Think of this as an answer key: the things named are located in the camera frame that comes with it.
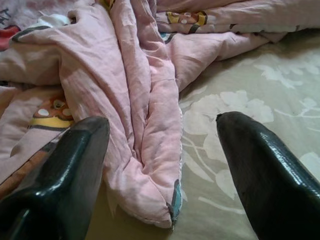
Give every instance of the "beige bed sheet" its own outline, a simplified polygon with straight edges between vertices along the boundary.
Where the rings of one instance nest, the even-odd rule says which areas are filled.
[[[122,211],[101,187],[87,240],[256,240],[234,187],[216,115],[240,111],[274,131],[320,181],[320,31],[292,33],[208,67],[181,93],[183,206],[173,231]]]

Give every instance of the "pink comforter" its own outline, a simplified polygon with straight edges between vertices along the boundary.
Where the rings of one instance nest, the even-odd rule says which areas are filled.
[[[75,121],[109,119],[103,178],[118,204],[171,227],[182,203],[179,92],[213,61],[320,27],[319,10],[318,0],[77,2],[74,24],[22,35],[0,54],[0,80],[35,85],[0,88],[0,183],[58,135],[26,136],[43,93],[62,88]]]

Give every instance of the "wrinkled fabric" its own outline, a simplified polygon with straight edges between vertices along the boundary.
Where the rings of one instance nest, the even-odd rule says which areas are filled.
[[[179,3],[106,0],[101,5],[90,0],[79,1],[68,13],[74,24],[36,29],[13,42],[0,55],[0,79],[42,86],[44,90],[61,85],[76,122],[89,116],[108,118],[110,139],[104,160],[105,182],[127,213],[145,223],[170,228],[182,203],[179,91],[211,62],[278,41],[285,35],[283,31],[291,32],[291,25],[286,25],[291,16],[287,7],[294,6],[291,2],[304,10],[307,8],[302,5],[306,2],[310,8],[320,7],[317,0],[220,0],[214,3],[209,0]],[[269,18],[274,13],[282,15],[269,20],[258,19],[257,13]],[[315,11],[299,14],[293,31],[299,30],[296,25],[320,26]],[[215,27],[209,27],[197,33],[207,23],[211,24],[210,18],[214,15],[228,28],[216,32]],[[266,27],[269,24],[278,24],[281,30],[269,33],[274,29]],[[18,123],[8,119],[14,112],[7,112],[12,104],[3,106],[6,109],[0,126],[13,128]],[[17,111],[27,111],[28,115],[24,115],[27,119],[32,118],[36,110],[35,105],[22,105]],[[30,146],[26,157],[16,157],[19,151],[10,152],[10,147],[5,148],[7,152],[0,158],[0,183],[58,134],[31,138],[33,129],[27,131],[25,125],[10,146],[15,146],[21,138],[26,143],[33,139],[35,144]],[[0,141],[7,137],[0,133]]]

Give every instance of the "bed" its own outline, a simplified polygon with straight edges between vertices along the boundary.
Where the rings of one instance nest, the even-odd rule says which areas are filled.
[[[320,181],[320,32],[211,64],[180,94],[183,205],[173,231],[128,216],[101,186],[87,240],[255,240],[219,143],[215,117],[240,111],[274,131]]]
[[[318,1],[3,1],[0,199],[91,116],[110,138],[87,239],[257,239],[224,112],[264,124],[320,179],[320,32],[303,30],[319,28]]]

